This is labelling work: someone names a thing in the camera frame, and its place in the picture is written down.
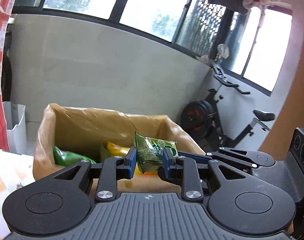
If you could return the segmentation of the green chip bag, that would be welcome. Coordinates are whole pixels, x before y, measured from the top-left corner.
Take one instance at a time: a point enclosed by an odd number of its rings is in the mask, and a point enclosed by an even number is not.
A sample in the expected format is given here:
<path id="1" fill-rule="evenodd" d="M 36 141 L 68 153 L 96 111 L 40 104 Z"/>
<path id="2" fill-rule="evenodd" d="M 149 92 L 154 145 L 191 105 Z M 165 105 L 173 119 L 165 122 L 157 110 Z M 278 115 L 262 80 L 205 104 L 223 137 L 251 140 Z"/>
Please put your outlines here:
<path id="1" fill-rule="evenodd" d="M 55 164 L 60 166 L 70 166 L 82 160 L 90 161 L 92 164 L 96 164 L 96 162 L 89 157 L 74 152 L 64 151 L 56 146 L 53 148 L 53 155 Z"/>

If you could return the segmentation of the checkered flower tablecloth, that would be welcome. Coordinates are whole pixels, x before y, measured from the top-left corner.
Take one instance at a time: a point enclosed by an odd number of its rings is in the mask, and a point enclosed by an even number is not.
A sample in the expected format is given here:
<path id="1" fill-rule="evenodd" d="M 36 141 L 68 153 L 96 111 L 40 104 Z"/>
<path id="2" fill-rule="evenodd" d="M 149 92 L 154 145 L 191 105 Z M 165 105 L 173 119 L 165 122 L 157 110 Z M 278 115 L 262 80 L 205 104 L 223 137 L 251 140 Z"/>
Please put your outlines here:
<path id="1" fill-rule="evenodd" d="M 0 239 L 10 233 L 2 215 L 3 203 L 12 192 L 34 182 L 32 168 L 32 156 L 0 149 Z"/>

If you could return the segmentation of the yellow snack packet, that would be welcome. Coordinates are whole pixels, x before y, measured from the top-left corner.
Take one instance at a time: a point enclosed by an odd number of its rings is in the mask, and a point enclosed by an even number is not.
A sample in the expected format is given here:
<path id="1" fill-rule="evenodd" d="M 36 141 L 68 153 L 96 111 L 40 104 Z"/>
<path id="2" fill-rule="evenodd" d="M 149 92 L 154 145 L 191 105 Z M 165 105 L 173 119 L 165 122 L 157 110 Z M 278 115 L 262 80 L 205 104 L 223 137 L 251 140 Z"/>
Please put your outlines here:
<path id="1" fill-rule="evenodd" d="M 112 142 L 108 142 L 105 146 L 100 145 L 100 162 L 102 163 L 109 157 L 121 156 L 125 157 L 130 148 L 116 145 Z"/>

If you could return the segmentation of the black window frame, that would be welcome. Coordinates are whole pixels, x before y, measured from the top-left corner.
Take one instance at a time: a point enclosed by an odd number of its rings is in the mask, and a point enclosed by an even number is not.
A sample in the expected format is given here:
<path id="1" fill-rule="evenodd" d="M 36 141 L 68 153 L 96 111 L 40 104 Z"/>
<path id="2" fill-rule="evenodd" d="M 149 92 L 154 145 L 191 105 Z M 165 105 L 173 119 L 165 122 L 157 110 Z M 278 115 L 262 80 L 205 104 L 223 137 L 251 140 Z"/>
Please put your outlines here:
<path id="1" fill-rule="evenodd" d="M 237 70 L 238 34 L 244 34 L 246 14 L 208 0 L 15 0 L 16 14 L 61 16 L 103 24 L 159 42 L 189 56 L 218 56 L 217 45 L 228 44 L 223 65 L 236 79 L 263 94 L 272 90 Z"/>

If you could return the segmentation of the green snack packet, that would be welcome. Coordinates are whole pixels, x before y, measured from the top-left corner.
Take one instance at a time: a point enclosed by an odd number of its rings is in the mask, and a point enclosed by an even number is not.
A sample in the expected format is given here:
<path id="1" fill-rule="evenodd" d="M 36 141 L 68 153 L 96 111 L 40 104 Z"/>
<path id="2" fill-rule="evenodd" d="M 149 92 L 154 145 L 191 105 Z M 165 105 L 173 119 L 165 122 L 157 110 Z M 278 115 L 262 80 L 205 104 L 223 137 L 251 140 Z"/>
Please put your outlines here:
<path id="1" fill-rule="evenodd" d="M 176 141 L 144 137 L 136 133 L 134 146 L 137 149 L 137 163 L 140 172 L 156 172 L 163 165 L 163 151 L 166 148 L 174 157 L 177 157 L 176 143 Z"/>

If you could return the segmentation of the black exercise bike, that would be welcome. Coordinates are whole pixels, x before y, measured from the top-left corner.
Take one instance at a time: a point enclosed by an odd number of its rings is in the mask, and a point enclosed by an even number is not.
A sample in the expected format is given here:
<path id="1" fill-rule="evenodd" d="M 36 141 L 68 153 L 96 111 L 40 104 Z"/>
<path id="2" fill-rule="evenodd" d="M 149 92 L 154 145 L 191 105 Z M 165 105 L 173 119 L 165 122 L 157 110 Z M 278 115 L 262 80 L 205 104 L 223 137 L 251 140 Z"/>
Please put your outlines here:
<path id="1" fill-rule="evenodd" d="M 256 126 L 260 126 L 265 132 L 270 131 L 267 123 L 274 121 L 276 114 L 253 109 L 252 119 L 245 127 L 234 137 L 229 136 L 224 130 L 224 121 L 230 118 L 230 122 L 233 122 L 235 116 L 228 115 L 228 111 L 223 110 L 223 100 L 224 96 L 219 94 L 219 88 L 209 87 L 204 99 L 191 101 L 183 108 L 180 116 L 182 129 L 196 142 L 204 140 L 206 146 L 214 151 L 220 148 L 243 150 L 244 139 L 254 135 Z"/>

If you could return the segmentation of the taped brown cardboard box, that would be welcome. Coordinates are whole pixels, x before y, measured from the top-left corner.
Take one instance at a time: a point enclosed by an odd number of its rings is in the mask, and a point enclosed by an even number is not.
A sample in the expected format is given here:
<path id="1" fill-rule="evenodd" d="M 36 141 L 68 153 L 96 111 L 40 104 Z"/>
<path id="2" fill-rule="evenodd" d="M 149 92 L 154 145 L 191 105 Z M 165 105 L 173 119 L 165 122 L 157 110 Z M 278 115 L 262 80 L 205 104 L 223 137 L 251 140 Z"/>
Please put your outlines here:
<path id="1" fill-rule="evenodd" d="M 178 151 L 204 155 L 201 147 L 166 115 L 135 115 L 97 108 L 62 107 L 49 104 L 44 110 L 34 150 L 33 177 L 44 178 L 62 169 L 53 148 L 100 161 L 108 142 L 132 147 L 134 135 L 176 142 Z"/>

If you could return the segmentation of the white plastic bin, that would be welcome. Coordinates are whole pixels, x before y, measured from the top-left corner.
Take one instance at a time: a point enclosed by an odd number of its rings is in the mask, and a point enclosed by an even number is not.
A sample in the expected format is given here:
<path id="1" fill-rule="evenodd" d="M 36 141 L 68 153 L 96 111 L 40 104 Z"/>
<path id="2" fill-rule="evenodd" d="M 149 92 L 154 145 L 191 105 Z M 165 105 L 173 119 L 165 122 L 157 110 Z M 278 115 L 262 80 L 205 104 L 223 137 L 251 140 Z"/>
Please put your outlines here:
<path id="1" fill-rule="evenodd" d="M 7 138 L 11 153 L 25 154 L 27 152 L 27 136 L 25 121 L 25 105 L 3 102 L 7 125 Z"/>

